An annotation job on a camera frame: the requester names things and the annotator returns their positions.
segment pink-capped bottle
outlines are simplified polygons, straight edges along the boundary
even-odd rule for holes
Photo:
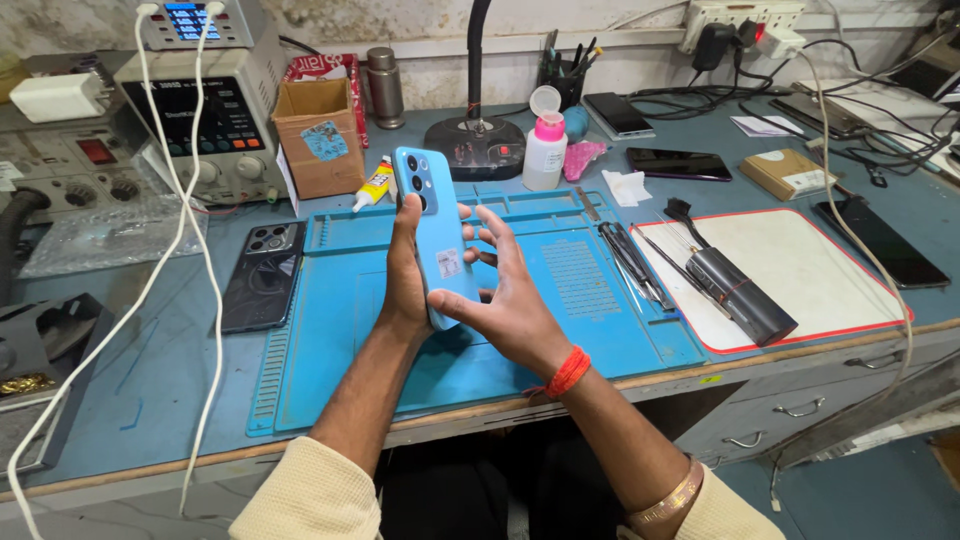
[[[560,185],[560,172],[564,168],[566,155],[560,101],[560,92],[553,86],[540,86],[530,96],[530,110],[539,118],[537,127],[527,134],[522,177],[527,189],[543,191],[556,189]]]

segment purple smartphone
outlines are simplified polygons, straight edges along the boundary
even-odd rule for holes
[[[720,156],[703,152],[628,148],[627,159],[635,171],[646,176],[729,182],[730,170]]]

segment hand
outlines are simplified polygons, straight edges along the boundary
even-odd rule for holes
[[[417,266],[417,225],[422,206],[420,197],[410,193],[397,201],[394,235],[387,251],[387,294],[375,328],[387,329],[398,338],[418,346],[433,333],[424,301],[423,277]],[[470,208],[457,204],[460,219],[470,217]],[[462,224],[464,240],[473,239],[473,227]]]
[[[495,247],[496,255],[473,247],[464,253],[464,260],[480,260],[496,267],[496,290],[480,291],[481,297],[491,299],[490,303],[473,302],[442,289],[430,291],[426,301],[440,313],[482,333],[509,360],[549,381],[570,356],[573,345],[543,303],[514,232],[490,209],[478,206],[476,212],[487,226],[480,230],[480,239]]]

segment wall socket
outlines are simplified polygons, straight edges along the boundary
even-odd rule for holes
[[[770,28],[792,30],[797,26],[797,20],[804,13],[804,8],[806,2],[796,0],[766,0],[755,3],[743,0],[692,0],[684,18],[686,34],[678,48],[682,53],[693,54],[704,26],[711,22],[732,24],[739,28],[743,21],[750,19]]]

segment pen holder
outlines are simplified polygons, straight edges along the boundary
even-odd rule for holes
[[[564,74],[569,73],[573,71],[573,62],[560,61],[560,68],[564,71]],[[584,93],[584,79],[587,77],[587,71],[576,77],[561,77],[560,73],[551,73],[550,69],[541,69],[537,86],[550,85],[556,88],[560,92],[560,112],[563,112],[567,108],[580,103],[580,96]]]

